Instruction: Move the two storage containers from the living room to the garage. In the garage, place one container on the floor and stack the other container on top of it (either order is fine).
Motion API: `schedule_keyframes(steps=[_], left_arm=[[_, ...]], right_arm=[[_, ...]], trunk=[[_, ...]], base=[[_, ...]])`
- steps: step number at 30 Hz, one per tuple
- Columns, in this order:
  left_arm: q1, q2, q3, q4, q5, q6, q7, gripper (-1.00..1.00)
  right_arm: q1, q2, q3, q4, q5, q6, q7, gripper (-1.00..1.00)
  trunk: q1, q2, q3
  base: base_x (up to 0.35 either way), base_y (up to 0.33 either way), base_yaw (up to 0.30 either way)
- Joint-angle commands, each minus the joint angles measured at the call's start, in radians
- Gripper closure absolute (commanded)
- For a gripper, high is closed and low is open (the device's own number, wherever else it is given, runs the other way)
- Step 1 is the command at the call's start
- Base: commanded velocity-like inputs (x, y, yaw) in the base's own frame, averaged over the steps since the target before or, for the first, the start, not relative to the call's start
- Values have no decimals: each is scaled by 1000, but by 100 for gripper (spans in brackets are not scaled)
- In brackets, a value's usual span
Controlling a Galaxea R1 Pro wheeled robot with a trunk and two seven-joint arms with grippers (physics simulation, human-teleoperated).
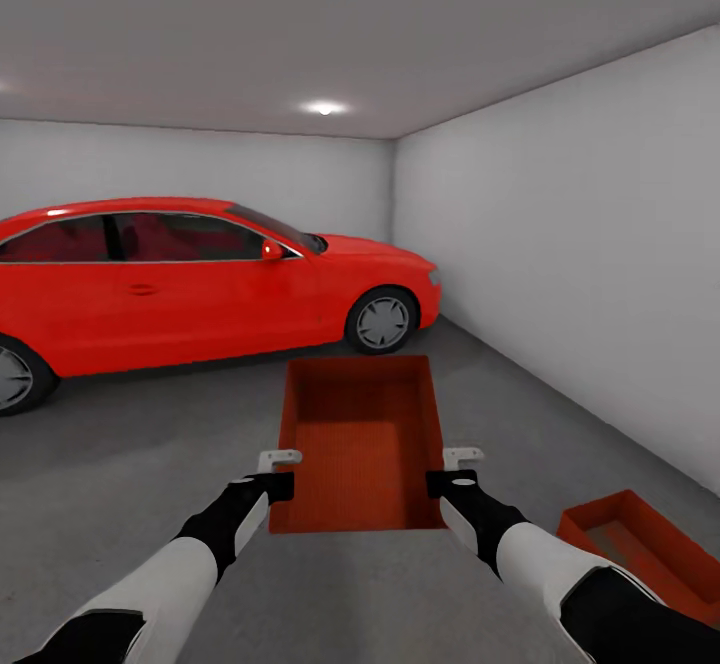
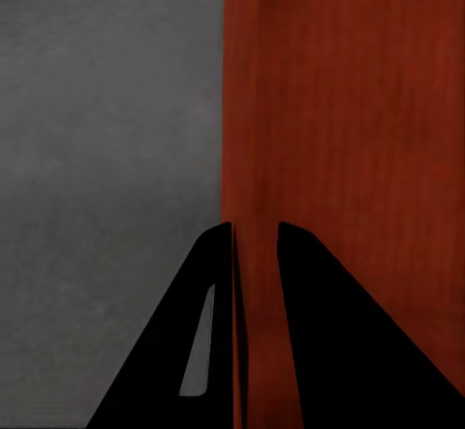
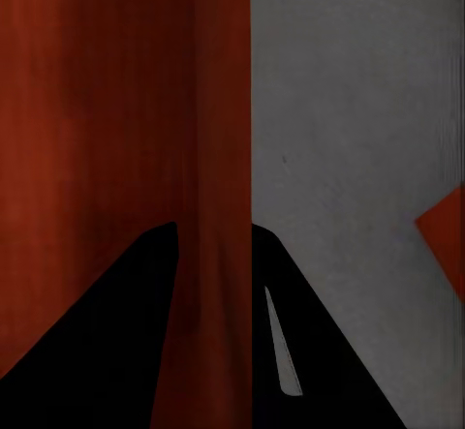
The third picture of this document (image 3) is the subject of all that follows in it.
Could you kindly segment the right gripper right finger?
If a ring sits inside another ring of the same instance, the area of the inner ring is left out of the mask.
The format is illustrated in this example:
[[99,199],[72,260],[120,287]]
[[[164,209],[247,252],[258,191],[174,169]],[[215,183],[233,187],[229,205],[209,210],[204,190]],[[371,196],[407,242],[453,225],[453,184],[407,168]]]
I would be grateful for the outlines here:
[[[281,390],[268,287],[303,396]],[[281,240],[252,224],[253,429],[406,429]]]

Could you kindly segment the storage box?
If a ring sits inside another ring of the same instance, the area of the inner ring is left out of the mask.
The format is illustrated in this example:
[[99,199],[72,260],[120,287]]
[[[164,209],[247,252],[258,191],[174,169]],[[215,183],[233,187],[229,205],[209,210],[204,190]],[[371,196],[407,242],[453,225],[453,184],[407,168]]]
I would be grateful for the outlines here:
[[465,307],[465,186],[415,220]]
[[149,429],[253,429],[251,0],[0,0],[0,381],[170,222]]

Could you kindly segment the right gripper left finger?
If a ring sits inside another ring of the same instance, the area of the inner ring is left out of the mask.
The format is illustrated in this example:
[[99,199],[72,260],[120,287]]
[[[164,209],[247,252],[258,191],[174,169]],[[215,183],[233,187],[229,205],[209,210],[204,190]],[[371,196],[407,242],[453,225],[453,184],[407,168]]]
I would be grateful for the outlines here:
[[140,235],[0,381],[0,429],[149,429],[177,225]]

